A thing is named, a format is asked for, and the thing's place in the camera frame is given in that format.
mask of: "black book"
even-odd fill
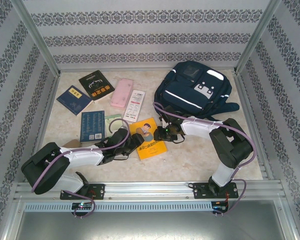
[[[99,70],[84,76],[79,79],[79,82],[93,101],[97,101],[115,90]]]

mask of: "book cover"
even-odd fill
[[[131,134],[141,134],[144,139],[143,144],[136,149],[140,160],[151,158],[167,151],[165,142],[154,140],[154,132],[157,129],[157,125],[153,117],[132,123],[129,127]]]
[[[110,123],[115,120],[115,119],[121,119],[121,114],[115,114],[115,115],[110,115],[110,116],[106,116],[104,118],[105,120],[105,132],[106,132],[106,136],[107,137],[112,137],[112,135],[119,129],[122,127],[123,123],[120,120],[117,120],[115,122],[112,123],[111,125],[111,131],[112,133],[109,131],[109,125]]]
[[[99,70],[84,76],[79,79],[79,82],[93,101],[97,101],[115,90]]]
[[[76,116],[93,102],[90,97],[85,95],[73,85],[62,93],[56,100]]]
[[[97,142],[105,138],[105,111],[81,114],[80,142]]]

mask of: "pink pencil case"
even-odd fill
[[[125,108],[130,98],[133,86],[133,80],[121,78],[115,87],[110,105],[117,108]]]

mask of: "cartoon illustration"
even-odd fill
[[[95,80],[95,81],[91,82],[91,83],[89,84],[89,88],[92,88],[93,86],[95,86],[95,87],[97,88],[97,87],[99,87],[99,83],[102,83],[102,80],[101,80],[101,79]]]
[[[145,142],[151,142],[154,139],[149,129],[151,128],[149,123],[145,123],[142,127],[138,127],[135,132],[141,134]]]

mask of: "backpack pocket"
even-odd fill
[[[200,92],[179,82],[170,83],[163,91],[162,97],[186,112],[197,115],[208,103],[208,98]]]

